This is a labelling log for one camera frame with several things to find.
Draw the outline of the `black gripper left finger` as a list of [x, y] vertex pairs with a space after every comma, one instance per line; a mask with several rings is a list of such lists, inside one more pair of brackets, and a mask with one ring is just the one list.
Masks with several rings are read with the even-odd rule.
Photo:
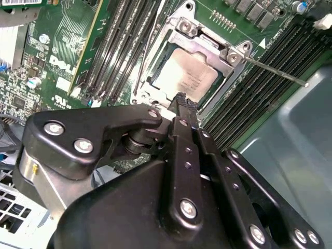
[[53, 110], [25, 125], [17, 171], [32, 185], [59, 224], [66, 209], [93, 187], [93, 171], [140, 154], [166, 159], [171, 171], [162, 218], [175, 227], [200, 228], [196, 105], [183, 94], [171, 118], [146, 104]]

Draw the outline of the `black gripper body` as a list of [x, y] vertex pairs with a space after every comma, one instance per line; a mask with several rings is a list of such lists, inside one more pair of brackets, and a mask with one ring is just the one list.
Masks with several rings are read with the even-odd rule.
[[190, 240], [168, 232], [159, 215], [167, 161], [144, 163], [81, 196], [63, 213], [54, 248], [231, 248], [211, 181], [201, 178], [203, 226]]

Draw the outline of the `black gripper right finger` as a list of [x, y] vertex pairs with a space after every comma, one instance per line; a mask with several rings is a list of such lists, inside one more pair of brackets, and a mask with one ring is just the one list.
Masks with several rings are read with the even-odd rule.
[[186, 100], [198, 145], [200, 170], [211, 181], [233, 248], [324, 248], [314, 228], [235, 149], [219, 151], [201, 129], [197, 104]]

